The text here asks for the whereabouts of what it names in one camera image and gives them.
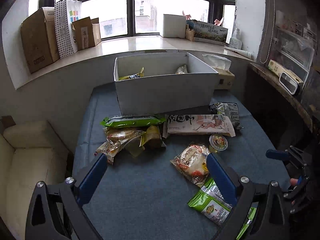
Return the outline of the person's right hand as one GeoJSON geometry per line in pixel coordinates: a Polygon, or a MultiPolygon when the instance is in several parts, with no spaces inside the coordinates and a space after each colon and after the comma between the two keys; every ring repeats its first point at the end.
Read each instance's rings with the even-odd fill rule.
{"type": "Polygon", "coordinates": [[[300,180],[299,179],[295,179],[295,178],[291,178],[290,179],[290,184],[291,186],[297,186],[300,184],[300,180]]]}

